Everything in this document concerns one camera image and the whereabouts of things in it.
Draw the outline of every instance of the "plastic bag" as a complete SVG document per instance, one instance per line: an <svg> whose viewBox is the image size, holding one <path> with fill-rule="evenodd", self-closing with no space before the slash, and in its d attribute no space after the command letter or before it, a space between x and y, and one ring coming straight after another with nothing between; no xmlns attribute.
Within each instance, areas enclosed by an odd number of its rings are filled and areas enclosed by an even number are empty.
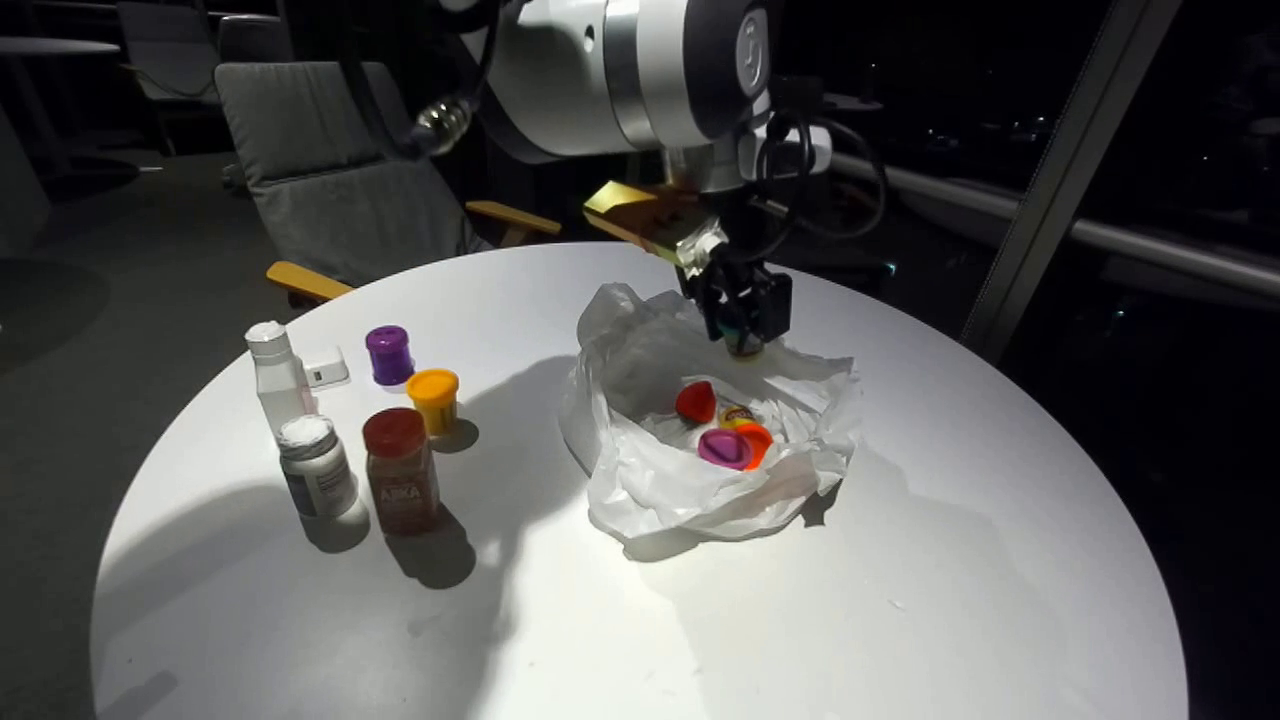
<svg viewBox="0 0 1280 720"><path fill-rule="evenodd" d="M732 362L675 292L641 302L609 284L580 315L580 364L559 407L573 456L589 467L592 520L616 541L669 534L761 536L786 527L813 494L834 494L855 453L853 362L768 344ZM749 406L773 428L757 471L707 465L673 417L688 381Z"/></svg>

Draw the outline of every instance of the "brown bottle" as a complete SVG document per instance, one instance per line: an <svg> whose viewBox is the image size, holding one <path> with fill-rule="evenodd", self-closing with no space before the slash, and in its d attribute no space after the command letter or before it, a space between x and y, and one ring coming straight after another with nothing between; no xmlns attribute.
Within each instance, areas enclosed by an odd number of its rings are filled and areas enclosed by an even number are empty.
<svg viewBox="0 0 1280 720"><path fill-rule="evenodd" d="M369 494L388 536L424 536L442 526L442 484L424 420L388 407L364 420Z"/></svg>

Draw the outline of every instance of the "purple cap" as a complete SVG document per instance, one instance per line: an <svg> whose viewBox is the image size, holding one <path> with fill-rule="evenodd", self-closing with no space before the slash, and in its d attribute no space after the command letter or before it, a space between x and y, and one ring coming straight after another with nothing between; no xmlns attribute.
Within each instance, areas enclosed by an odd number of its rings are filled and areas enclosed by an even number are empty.
<svg viewBox="0 0 1280 720"><path fill-rule="evenodd" d="M372 329L364 348L376 385L403 385L413 377L410 333L401 326Z"/></svg>

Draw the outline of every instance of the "pink object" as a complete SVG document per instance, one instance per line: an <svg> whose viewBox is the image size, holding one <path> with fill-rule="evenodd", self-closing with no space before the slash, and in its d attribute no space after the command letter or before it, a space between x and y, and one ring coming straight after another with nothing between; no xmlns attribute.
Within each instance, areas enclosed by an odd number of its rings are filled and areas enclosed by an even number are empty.
<svg viewBox="0 0 1280 720"><path fill-rule="evenodd" d="M749 445L738 434L712 428L697 442L697 456L707 465L742 467L749 461Z"/></svg>

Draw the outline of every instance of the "white bottle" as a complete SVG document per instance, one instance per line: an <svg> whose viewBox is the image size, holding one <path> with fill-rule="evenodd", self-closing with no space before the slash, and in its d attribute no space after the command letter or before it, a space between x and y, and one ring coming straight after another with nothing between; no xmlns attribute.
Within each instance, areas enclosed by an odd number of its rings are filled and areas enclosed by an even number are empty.
<svg viewBox="0 0 1280 720"><path fill-rule="evenodd" d="M251 370L258 370L258 402L269 412L272 434L298 417L317 412L317 395L307 389L306 364L294 357L289 333L276 319L251 326L246 333Z"/></svg>
<svg viewBox="0 0 1280 720"><path fill-rule="evenodd" d="M321 549L352 549L369 534L352 465L326 417L298 417L279 428L289 496Z"/></svg>

